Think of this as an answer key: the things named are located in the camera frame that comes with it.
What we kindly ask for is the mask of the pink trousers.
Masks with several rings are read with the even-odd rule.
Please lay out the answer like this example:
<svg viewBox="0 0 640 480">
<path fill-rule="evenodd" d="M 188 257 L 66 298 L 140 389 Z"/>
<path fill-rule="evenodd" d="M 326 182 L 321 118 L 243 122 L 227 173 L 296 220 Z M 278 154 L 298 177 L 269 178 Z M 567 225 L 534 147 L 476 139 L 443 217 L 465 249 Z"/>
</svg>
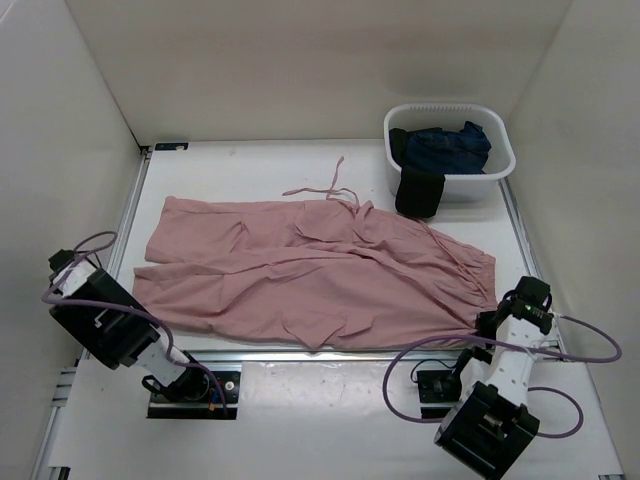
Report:
<svg viewBox="0 0 640 480">
<path fill-rule="evenodd" d="M 425 223 L 340 198 L 168 197 L 133 293 L 169 325 L 316 350 L 468 334 L 496 307 L 493 256 Z"/>
</svg>

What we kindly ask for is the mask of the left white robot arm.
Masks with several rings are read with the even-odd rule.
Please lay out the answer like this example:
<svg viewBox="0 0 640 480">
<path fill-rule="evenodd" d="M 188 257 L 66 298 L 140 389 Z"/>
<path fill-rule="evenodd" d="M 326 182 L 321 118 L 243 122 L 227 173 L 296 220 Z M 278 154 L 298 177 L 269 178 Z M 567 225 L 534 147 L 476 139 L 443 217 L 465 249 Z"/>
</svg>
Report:
<svg viewBox="0 0 640 480">
<path fill-rule="evenodd" d="M 173 348 L 167 357 L 167 344 L 159 329 L 149 320 L 133 314 L 139 304 L 99 264 L 84 260 L 72 267 L 78 254 L 62 249 L 49 259 L 52 284 L 69 276 L 54 292 L 64 300 L 84 300 L 115 304 L 127 311 L 95 305 L 52 304 L 50 315 L 91 355 L 106 367 L 139 366 L 148 374 L 142 386 L 170 402 L 206 401 L 215 383 L 189 354 Z"/>
</svg>

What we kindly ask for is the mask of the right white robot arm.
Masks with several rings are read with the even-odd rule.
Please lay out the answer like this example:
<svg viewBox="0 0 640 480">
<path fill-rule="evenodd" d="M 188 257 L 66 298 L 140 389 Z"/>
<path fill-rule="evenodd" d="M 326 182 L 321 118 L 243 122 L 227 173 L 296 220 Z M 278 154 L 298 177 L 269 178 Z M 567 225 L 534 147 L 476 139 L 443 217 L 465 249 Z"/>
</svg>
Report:
<svg viewBox="0 0 640 480">
<path fill-rule="evenodd" d="M 551 331 L 550 286 L 523 276 L 494 311 L 476 317 L 484 346 L 463 351 L 449 375 L 459 401 L 438 427 L 435 443 L 484 479 L 500 479 L 538 433 L 528 411 L 533 350 Z"/>
</svg>

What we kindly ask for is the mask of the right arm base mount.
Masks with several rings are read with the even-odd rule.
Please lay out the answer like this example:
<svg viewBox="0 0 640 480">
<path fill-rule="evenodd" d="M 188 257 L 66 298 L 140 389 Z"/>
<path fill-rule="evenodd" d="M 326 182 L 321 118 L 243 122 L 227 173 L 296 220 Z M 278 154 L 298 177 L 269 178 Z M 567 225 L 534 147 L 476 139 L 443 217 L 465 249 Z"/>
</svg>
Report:
<svg viewBox="0 0 640 480">
<path fill-rule="evenodd" d="M 442 422 L 453 426 L 510 429 L 519 417 L 518 394 L 507 386 L 509 375 L 493 356 L 485 359 L 465 350 L 455 365 L 440 370 L 413 369 L 420 415 L 407 420 L 417 424 Z"/>
</svg>

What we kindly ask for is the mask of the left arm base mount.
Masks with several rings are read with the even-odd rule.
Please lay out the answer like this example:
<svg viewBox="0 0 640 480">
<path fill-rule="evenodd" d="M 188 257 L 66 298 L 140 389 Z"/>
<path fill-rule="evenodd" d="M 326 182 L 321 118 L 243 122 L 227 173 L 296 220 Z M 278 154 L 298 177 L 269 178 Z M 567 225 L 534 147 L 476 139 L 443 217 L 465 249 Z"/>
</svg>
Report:
<svg viewBox="0 0 640 480">
<path fill-rule="evenodd" d="M 210 377 L 188 370 L 168 386 L 145 375 L 142 387 L 150 394 L 147 417 L 163 420 L 235 420 L 241 390 L 241 368 L 223 366 L 213 370 L 220 388 Z"/>
</svg>

